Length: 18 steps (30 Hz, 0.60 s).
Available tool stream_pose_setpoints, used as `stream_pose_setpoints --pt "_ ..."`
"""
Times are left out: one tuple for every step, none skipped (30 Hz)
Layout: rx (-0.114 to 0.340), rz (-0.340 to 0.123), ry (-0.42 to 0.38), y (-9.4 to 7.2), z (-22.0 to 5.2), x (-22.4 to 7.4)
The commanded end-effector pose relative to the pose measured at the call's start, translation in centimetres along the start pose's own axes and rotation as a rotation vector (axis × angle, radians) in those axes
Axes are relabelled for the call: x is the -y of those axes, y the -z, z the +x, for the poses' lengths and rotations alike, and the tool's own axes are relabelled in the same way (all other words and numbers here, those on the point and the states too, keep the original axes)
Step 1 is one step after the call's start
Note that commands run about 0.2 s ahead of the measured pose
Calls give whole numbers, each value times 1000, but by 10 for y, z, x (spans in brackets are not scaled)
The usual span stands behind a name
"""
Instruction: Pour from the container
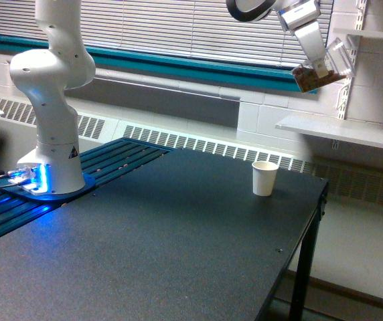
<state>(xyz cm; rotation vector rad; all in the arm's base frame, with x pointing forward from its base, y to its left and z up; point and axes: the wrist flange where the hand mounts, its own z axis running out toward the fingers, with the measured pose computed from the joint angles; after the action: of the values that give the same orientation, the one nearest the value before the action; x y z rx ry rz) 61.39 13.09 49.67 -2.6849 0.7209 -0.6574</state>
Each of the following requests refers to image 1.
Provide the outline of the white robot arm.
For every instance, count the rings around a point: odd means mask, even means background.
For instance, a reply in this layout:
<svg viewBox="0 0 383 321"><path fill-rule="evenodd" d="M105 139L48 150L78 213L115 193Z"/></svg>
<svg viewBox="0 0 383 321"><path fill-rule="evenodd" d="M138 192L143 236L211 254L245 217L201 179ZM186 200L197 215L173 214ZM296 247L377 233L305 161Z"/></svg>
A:
<svg viewBox="0 0 383 321"><path fill-rule="evenodd" d="M326 75L317 1L227 1L226 7L241 22L259 21L275 11L316 72ZM37 142L18 160L18 171L10 174L9 181L37 197L67 195L86 184L79 157L78 114L64 95L65 90L91 83L96 73L82 40L80 14L80 1L36 1L35 20L49 46L19 53L10 63L13 83L33 107Z"/></svg>

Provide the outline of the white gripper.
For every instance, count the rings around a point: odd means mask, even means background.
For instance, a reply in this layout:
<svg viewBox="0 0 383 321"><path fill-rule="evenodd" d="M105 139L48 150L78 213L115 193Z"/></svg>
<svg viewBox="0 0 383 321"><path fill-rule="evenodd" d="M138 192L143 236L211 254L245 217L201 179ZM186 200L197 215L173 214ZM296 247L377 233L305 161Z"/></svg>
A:
<svg viewBox="0 0 383 321"><path fill-rule="evenodd" d="M323 78L328 70L325 46L316 21L320 14L318 1L298 1L277 11L282 28L295 34L317 76Z"/></svg>

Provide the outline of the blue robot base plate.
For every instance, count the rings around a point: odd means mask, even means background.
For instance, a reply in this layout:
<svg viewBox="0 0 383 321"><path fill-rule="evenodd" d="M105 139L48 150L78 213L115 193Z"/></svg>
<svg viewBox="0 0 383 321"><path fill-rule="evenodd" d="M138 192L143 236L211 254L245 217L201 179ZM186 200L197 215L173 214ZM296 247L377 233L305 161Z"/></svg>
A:
<svg viewBox="0 0 383 321"><path fill-rule="evenodd" d="M13 183L21 183L26 177L2 178L0 179L0 188L2 191L18 196L27 200L49 203L68 202L90 192L95 188L96 181L91 175L83 174L85 185L80 190L71 193L49 193L37 188L33 179L27 185L15 185L13 187L4 187Z"/></svg>

